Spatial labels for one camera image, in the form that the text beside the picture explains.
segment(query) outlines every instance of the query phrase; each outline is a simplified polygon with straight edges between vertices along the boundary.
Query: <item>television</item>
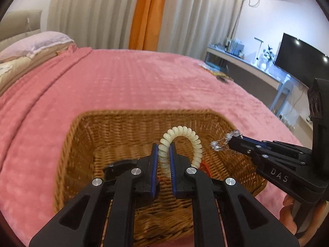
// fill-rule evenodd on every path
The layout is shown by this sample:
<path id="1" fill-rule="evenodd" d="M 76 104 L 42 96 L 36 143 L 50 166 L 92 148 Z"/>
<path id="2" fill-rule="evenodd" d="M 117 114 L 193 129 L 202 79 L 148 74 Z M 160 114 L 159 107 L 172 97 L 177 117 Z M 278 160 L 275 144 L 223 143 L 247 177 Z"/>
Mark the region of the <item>television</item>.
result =
<path id="1" fill-rule="evenodd" d="M 307 87 L 312 86 L 314 78 L 329 80 L 329 57 L 288 34 L 283 34 L 274 64 Z"/>

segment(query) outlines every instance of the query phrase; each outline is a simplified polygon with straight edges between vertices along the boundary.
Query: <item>finger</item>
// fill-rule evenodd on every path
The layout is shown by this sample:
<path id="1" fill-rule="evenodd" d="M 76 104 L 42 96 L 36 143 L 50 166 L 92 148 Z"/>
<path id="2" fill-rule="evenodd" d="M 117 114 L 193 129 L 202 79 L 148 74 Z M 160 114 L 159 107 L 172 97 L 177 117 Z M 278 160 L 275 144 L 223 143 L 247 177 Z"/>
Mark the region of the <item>finger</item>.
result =
<path id="1" fill-rule="evenodd" d="M 292 233 L 296 234 L 297 225 L 293 221 L 293 217 L 291 215 L 293 204 L 289 206 L 285 206 L 280 211 L 280 222 Z"/>
<path id="2" fill-rule="evenodd" d="M 310 239 L 315 235 L 318 228 L 321 226 L 322 214 L 327 206 L 327 202 L 320 202 L 314 211 L 313 221 L 305 231 L 304 235 L 298 240 L 301 247 L 305 246 Z"/>
<path id="3" fill-rule="evenodd" d="M 285 196 L 282 204 L 283 206 L 289 206 L 290 204 L 292 204 L 295 201 L 295 199 L 293 197 L 290 197 L 288 194 Z"/>

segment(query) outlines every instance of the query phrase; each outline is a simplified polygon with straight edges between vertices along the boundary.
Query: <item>beige headboard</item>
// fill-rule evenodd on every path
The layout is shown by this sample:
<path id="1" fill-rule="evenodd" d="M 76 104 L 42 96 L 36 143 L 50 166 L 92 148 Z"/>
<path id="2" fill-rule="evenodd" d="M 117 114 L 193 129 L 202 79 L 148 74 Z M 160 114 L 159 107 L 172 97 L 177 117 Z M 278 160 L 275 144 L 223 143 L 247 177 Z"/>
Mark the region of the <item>beige headboard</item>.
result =
<path id="1" fill-rule="evenodd" d="M 11 44 L 40 33 L 42 10 L 8 12 L 0 22 L 0 51 Z"/>

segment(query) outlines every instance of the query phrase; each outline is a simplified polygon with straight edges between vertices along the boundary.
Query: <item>pink bedspread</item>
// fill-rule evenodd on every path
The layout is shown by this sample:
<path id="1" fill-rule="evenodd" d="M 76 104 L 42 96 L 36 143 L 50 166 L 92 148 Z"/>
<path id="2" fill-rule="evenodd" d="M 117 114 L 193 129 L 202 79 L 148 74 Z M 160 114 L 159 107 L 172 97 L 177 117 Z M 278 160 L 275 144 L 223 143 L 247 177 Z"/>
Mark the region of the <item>pink bedspread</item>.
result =
<path id="1" fill-rule="evenodd" d="M 71 48 L 0 98 L 0 210 L 24 244 L 54 215 L 61 147 L 82 112 L 211 108 L 246 136 L 299 144 L 259 100 L 198 64 L 175 54 Z M 257 198 L 278 217 L 284 195 L 268 184 Z"/>

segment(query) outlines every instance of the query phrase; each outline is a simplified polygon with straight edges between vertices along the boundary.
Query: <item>pink pillow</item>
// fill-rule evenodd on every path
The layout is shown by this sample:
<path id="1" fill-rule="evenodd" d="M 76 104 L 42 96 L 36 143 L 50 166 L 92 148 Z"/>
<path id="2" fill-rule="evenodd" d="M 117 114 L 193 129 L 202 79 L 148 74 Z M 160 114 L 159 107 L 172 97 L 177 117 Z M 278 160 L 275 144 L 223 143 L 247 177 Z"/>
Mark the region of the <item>pink pillow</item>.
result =
<path id="1" fill-rule="evenodd" d="M 0 52 L 0 63 L 8 62 L 19 57 L 34 58 L 35 55 L 49 47 L 74 42 L 66 34 L 56 31 L 46 31 L 24 38 Z"/>

